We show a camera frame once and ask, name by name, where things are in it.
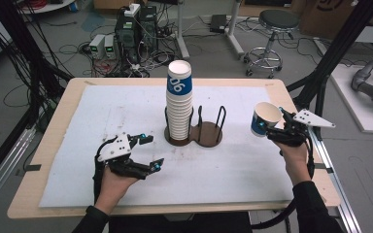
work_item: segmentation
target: chair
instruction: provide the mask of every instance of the chair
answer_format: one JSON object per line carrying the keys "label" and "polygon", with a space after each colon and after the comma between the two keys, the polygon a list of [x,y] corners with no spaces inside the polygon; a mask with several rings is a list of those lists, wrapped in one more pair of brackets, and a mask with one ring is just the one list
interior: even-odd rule
{"label": "chair", "polygon": [[254,48],[245,54],[244,63],[248,64],[246,75],[253,74],[252,67],[255,65],[270,69],[271,74],[268,79],[272,79],[274,78],[274,70],[281,71],[283,69],[283,59],[272,50],[275,36],[278,33],[288,33],[292,38],[290,32],[297,28],[299,20],[297,16],[286,11],[265,10],[259,14],[258,21],[267,30],[272,31],[272,34],[266,48]]}

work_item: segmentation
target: human hand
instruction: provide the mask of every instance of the human hand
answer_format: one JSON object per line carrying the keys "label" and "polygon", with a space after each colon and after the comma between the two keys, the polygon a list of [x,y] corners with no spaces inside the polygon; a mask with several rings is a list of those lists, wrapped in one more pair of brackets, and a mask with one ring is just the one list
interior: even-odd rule
{"label": "human hand", "polygon": [[286,170],[292,181],[292,185],[311,180],[307,169],[307,146],[302,144],[300,147],[293,148],[285,144],[274,142],[283,152],[286,161]]}
{"label": "human hand", "polygon": [[136,178],[118,176],[106,166],[102,178],[101,192],[99,193],[95,207],[109,215],[118,201],[125,195],[128,188],[137,181],[138,179]]}

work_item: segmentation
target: gray floor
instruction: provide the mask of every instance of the gray floor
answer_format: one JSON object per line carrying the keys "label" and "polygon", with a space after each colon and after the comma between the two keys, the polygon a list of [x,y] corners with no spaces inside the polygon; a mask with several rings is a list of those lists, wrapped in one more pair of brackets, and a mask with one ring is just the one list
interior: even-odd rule
{"label": "gray floor", "polygon": [[[59,51],[59,49],[62,49],[62,51],[71,50],[70,47],[63,48],[62,46],[69,44],[77,46],[82,42],[89,41],[90,36],[97,33],[112,32],[113,27],[110,25],[114,25],[114,18],[113,15],[99,15],[90,7],[85,7],[75,14],[60,10],[40,15],[42,21],[49,23],[76,22],[76,24],[67,26],[43,25],[43,30],[54,51]],[[202,18],[206,22],[210,21],[209,17],[203,16]],[[189,17],[185,20],[185,29],[192,25],[186,35],[209,34],[205,25],[199,21],[198,17]],[[294,47],[299,38],[305,37],[297,32],[294,32],[293,35],[295,40],[293,42],[288,40],[288,42],[295,44],[285,44],[285,42],[283,44],[287,47]],[[244,32],[239,28],[236,30],[236,37],[244,50],[263,47],[267,42],[265,36],[256,32]],[[42,41],[38,38],[37,41],[42,45]],[[248,78],[245,76],[245,64],[237,59],[237,55],[224,36],[186,37],[186,46],[190,52],[189,63],[195,78]],[[311,56],[300,55],[300,53],[311,54],[316,62],[320,60],[317,48],[307,40],[299,41],[298,50],[284,48],[278,43],[274,45],[274,50],[285,61],[283,70],[276,73],[275,78],[282,80],[285,84],[304,78],[316,67],[316,63]],[[85,71],[89,70],[90,67],[85,57],[60,52],[57,55],[75,77],[88,77]],[[369,60],[372,57],[373,50],[369,45],[356,44],[350,49],[346,55],[347,59],[343,62],[350,64],[351,60],[357,62],[357,64],[362,64],[359,63],[360,60]],[[266,78],[268,73],[267,71],[254,70],[254,75],[248,79]],[[164,67],[151,71],[152,77],[165,77],[165,75],[166,69]],[[25,107],[7,107],[3,102],[6,94],[19,85],[21,85],[21,81],[17,79],[11,63],[4,55],[0,55],[0,146],[26,110]],[[294,91],[291,95],[296,96],[296,94],[297,91]],[[5,103],[12,106],[26,104],[25,88],[15,89],[8,95]],[[359,226],[362,232],[373,232],[373,134],[360,132],[332,82],[328,82],[327,85],[323,116],[337,124],[335,129],[324,129],[322,136],[356,214]],[[25,153],[16,170],[0,190],[0,232],[68,232],[79,221],[78,217],[13,220],[6,215],[22,179],[21,176],[16,175],[16,171],[21,168],[23,160],[33,150],[39,138],[38,135],[34,144]],[[271,212],[252,213],[254,221],[266,220],[272,215]],[[295,215],[291,216],[291,223],[293,232],[297,232]],[[280,224],[262,232],[285,232],[285,228]]]}

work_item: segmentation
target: stack of paper cups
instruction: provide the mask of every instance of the stack of paper cups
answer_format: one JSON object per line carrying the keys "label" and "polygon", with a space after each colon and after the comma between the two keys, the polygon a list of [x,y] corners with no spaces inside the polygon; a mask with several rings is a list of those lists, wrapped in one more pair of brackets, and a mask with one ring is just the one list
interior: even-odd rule
{"label": "stack of paper cups", "polygon": [[175,60],[168,66],[166,88],[166,114],[170,137],[184,140],[189,131],[189,117],[192,113],[192,76],[190,65]]}

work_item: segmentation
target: wooden table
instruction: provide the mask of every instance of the wooden table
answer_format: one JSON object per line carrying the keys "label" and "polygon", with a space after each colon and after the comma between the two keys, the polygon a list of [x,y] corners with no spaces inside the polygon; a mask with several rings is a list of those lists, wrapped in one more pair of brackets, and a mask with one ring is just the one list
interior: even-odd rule
{"label": "wooden table", "polygon": [[[289,112],[296,112],[284,84],[279,80],[249,79],[194,79],[194,85],[210,86],[257,86],[265,87],[271,102]],[[10,218],[31,218],[50,216],[83,216],[85,208],[39,208],[39,202],[47,184],[54,157],[62,143],[63,136],[77,109],[83,91],[87,85],[166,85],[166,79],[94,79],[75,78],[70,81],[62,99],[52,117],[51,123],[42,139],[31,164],[42,164],[40,171],[27,172],[20,184],[17,194],[8,210]],[[321,163],[315,152],[315,162]],[[340,204],[339,196],[326,170],[315,172],[314,182],[327,207]],[[171,206],[138,206],[119,207],[114,215],[174,214],[198,212],[225,212],[251,210],[278,210],[288,202],[279,203],[228,203],[207,205],[171,205]]]}

